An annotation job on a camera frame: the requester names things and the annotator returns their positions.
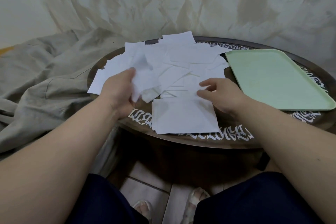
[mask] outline navy blue pants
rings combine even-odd
[[[67,224],[148,224],[117,188],[90,174]],[[261,173],[201,201],[194,224],[323,223],[280,173]]]

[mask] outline hand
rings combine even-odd
[[[199,85],[208,87],[197,91],[197,95],[211,101],[217,109],[225,113],[234,114],[237,108],[250,99],[230,79],[210,78]]]
[[[132,78],[135,69],[130,68],[106,80],[98,98],[110,104],[117,111],[119,119],[127,117],[135,103],[131,101],[133,91]]]

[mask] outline dark brown tabletop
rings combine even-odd
[[[218,38],[218,37],[194,37],[197,43],[209,43],[213,45],[220,45],[222,47],[230,48],[233,50],[246,50],[246,49],[274,49],[272,47],[256,44],[241,40]],[[156,44],[158,39],[146,41],[146,44]],[[107,60],[122,54],[124,48],[120,48],[107,54],[99,60],[91,69],[87,85],[91,85],[97,69],[103,68]],[[285,52],[292,60],[294,60],[301,69],[303,69],[308,76],[310,76],[323,90],[325,90],[334,100],[336,100],[336,80],[325,70],[315,65],[314,63],[301,58],[295,54]],[[236,78],[230,67],[224,70],[226,78],[231,79],[237,84]],[[141,137],[152,140],[164,140],[165,142],[175,142],[185,145],[209,147],[209,148],[222,148],[222,149],[256,149],[261,148],[258,140],[248,131],[248,129],[239,122],[233,120],[229,115],[216,111],[218,124],[220,127],[219,133],[206,133],[206,134],[165,134],[158,135],[152,130],[152,103],[146,104],[140,100],[132,113],[125,119],[119,121],[119,125]],[[306,122],[321,129],[328,129],[336,122],[336,109],[332,111],[286,111],[294,118]]]

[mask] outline beige cloth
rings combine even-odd
[[[7,156],[91,101],[87,76],[92,66],[125,39],[98,28],[72,30],[30,40],[0,56],[0,153]],[[108,158],[113,129],[99,156]],[[94,165],[98,173],[102,162]]]

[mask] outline orange object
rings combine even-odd
[[[1,55],[1,54],[4,54],[5,52],[8,52],[8,51],[10,51],[10,50],[12,50],[12,49],[14,49],[14,46],[0,49],[0,55]]]

